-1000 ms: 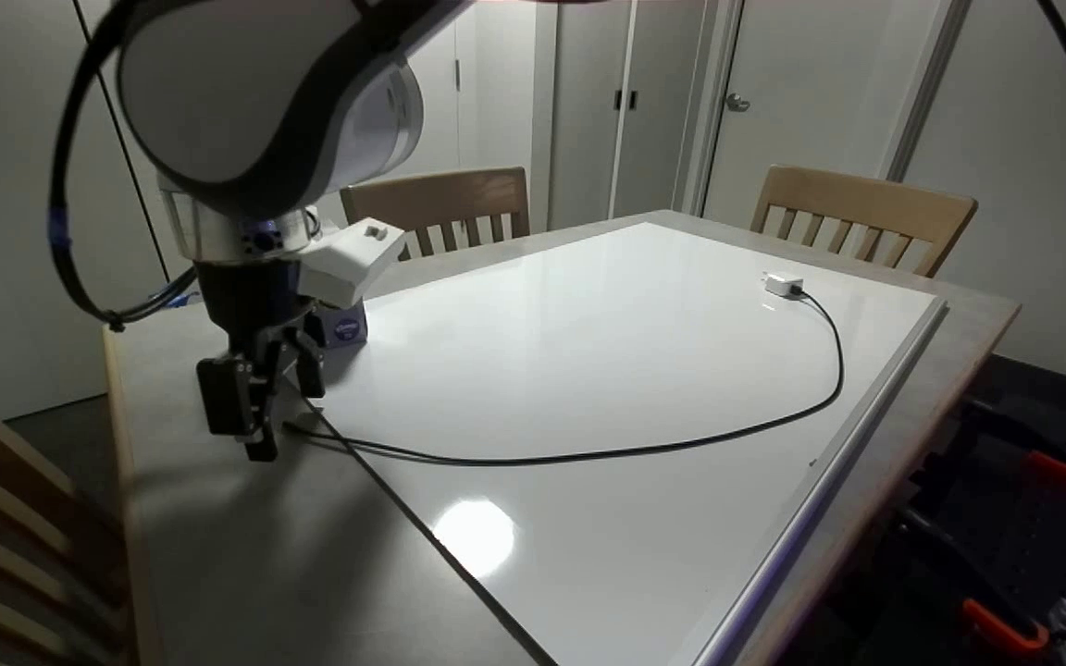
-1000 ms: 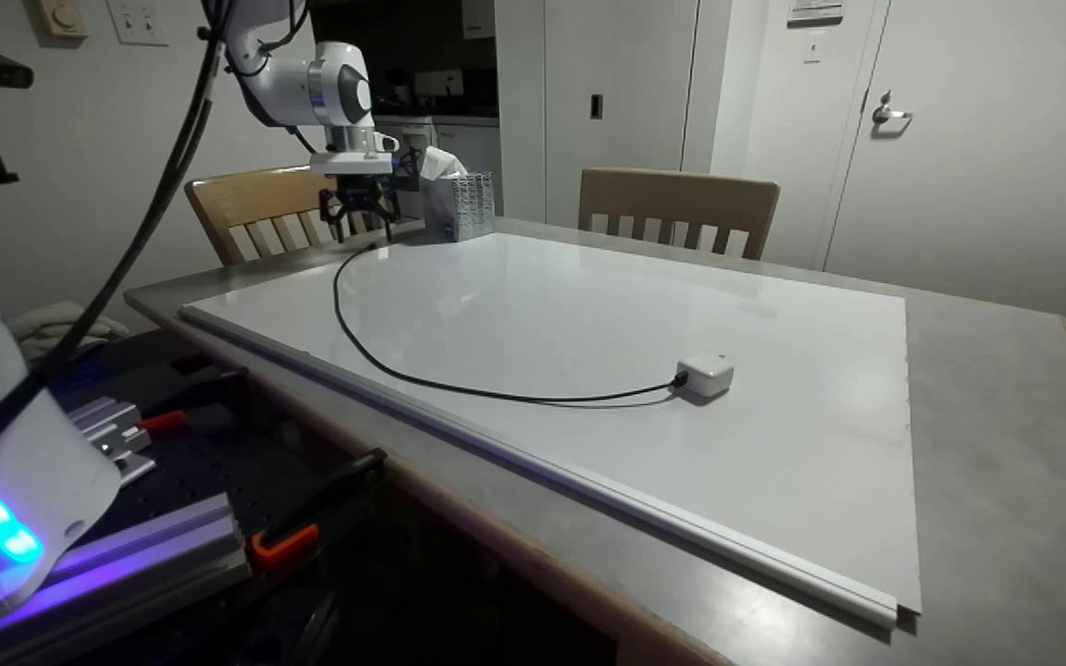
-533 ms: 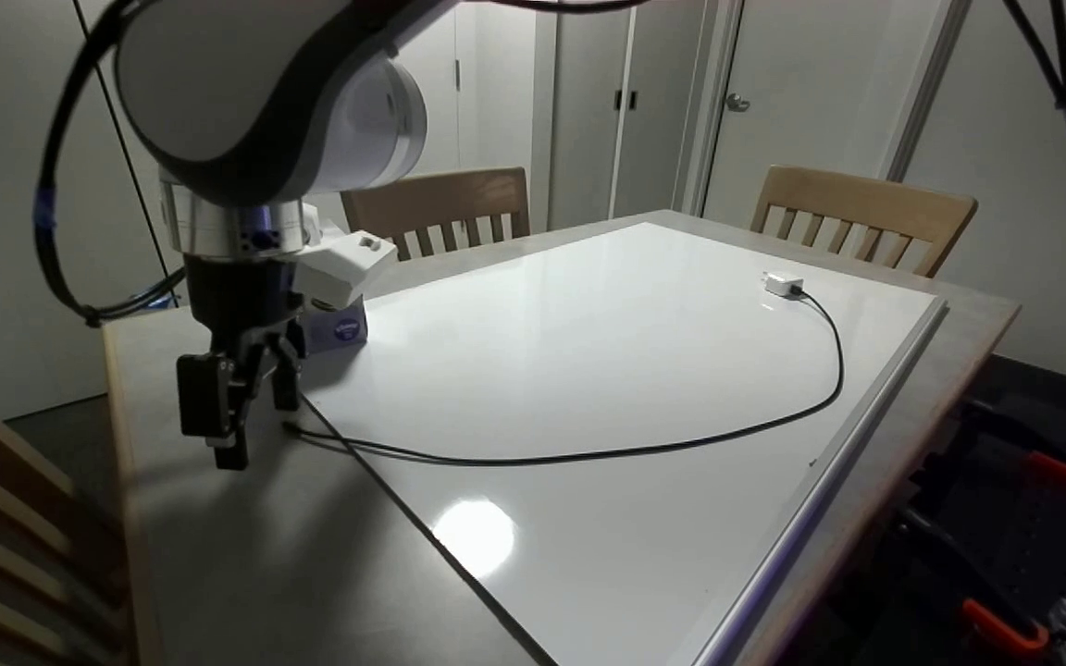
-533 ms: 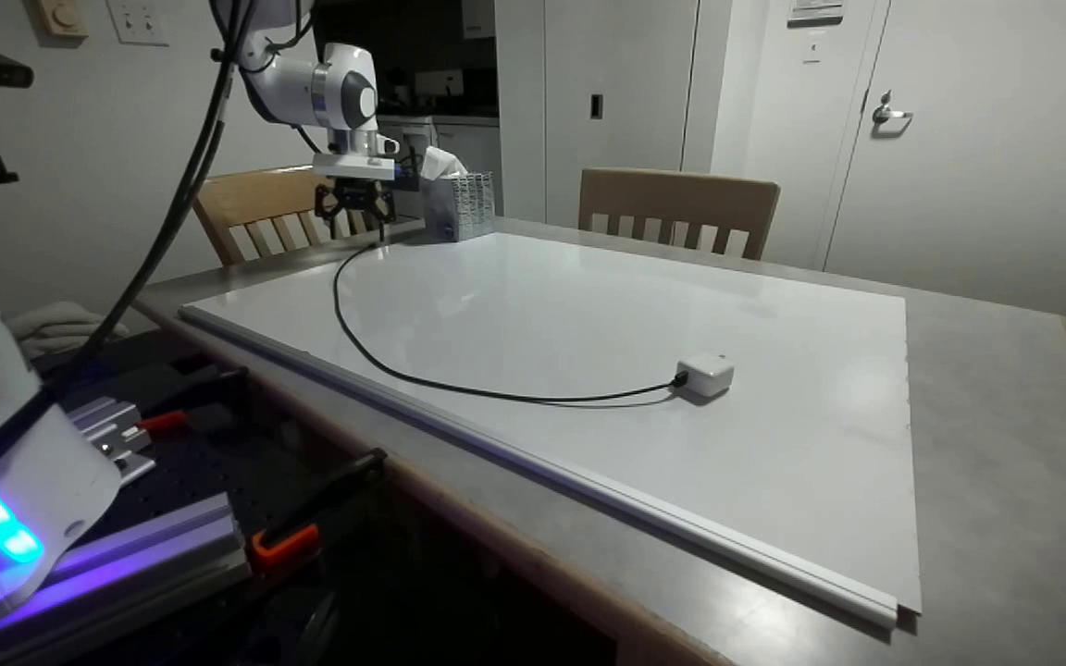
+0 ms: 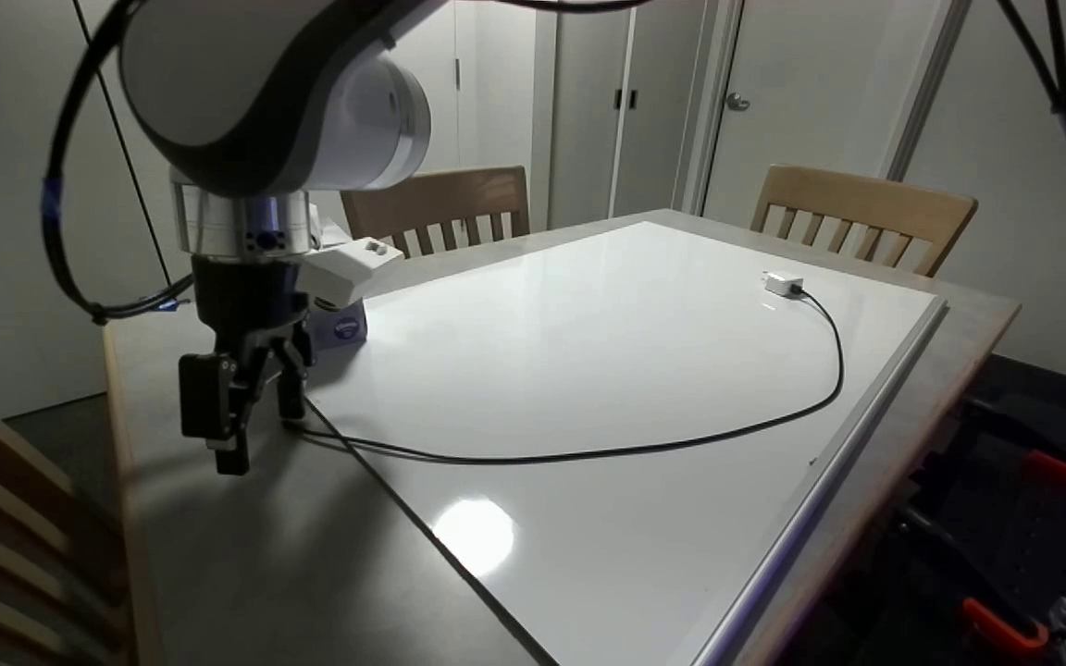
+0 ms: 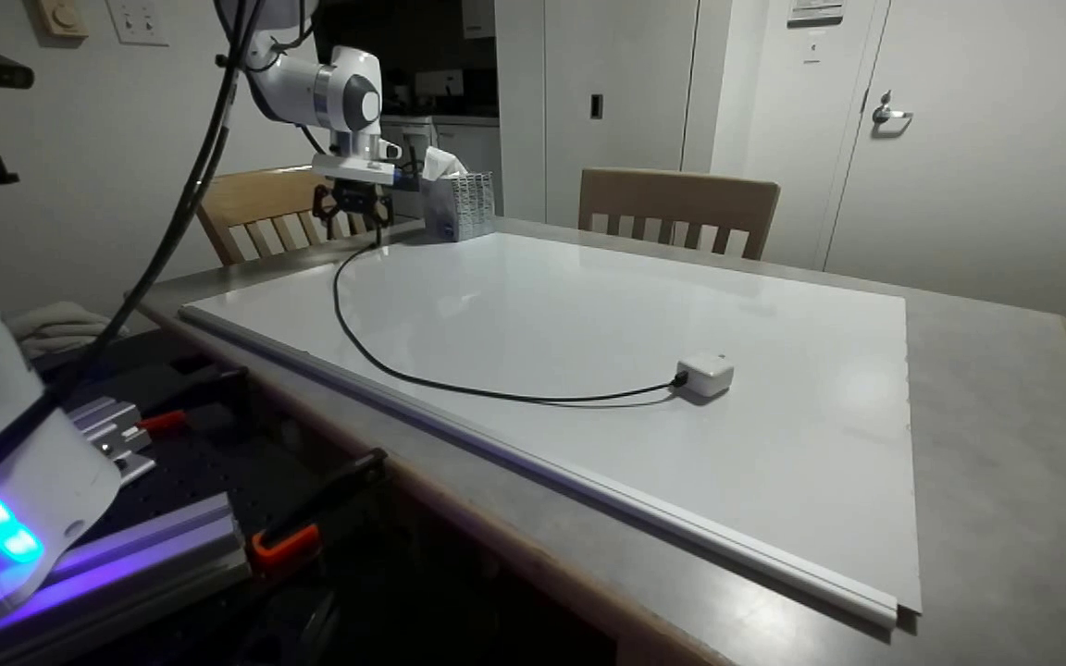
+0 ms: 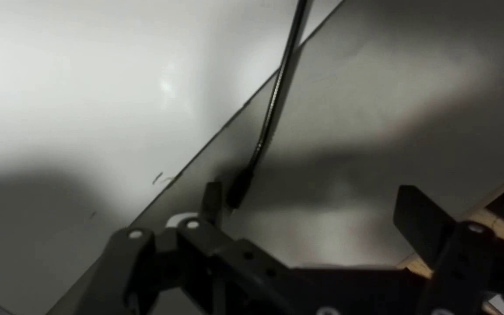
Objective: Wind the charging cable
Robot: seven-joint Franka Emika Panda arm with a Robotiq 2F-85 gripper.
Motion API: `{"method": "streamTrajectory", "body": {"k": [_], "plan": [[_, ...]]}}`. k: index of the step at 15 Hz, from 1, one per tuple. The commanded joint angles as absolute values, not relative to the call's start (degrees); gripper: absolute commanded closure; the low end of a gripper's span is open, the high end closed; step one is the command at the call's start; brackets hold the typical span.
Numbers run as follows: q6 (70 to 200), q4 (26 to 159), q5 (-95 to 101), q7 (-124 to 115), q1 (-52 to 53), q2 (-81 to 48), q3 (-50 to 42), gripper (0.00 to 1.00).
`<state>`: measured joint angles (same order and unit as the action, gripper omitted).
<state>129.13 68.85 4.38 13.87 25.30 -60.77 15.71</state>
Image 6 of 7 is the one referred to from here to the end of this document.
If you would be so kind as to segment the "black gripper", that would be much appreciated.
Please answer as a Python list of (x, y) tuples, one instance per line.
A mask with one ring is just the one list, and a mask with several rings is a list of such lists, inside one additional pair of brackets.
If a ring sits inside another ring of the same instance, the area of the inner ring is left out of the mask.
[(348, 239), (353, 237), (348, 214), (368, 214), (369, 243), (388, 243), (391, 195), (385, 184), (322, 179), (310, 193), (310, 210), (326, 220), (329, 239)]

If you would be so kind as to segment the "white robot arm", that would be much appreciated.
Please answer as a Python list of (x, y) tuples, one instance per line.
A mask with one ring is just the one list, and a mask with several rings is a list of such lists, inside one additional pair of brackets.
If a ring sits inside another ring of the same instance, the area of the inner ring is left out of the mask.
[(399, 149), (383, 135), (383, 61), (357, 45), (333, 45), (326, 61), (298, 56), (279, 42), (279, 31), (299, 17), (289, 0), (214, 0), (214, 15), (238, 45), (238, 70), (256, 109), (274, 121), (329, 135), (310, 160), (310, 172), (326, 179), (315, 220), (329, 225), (348, 214), (368, 230), (385, 230)]

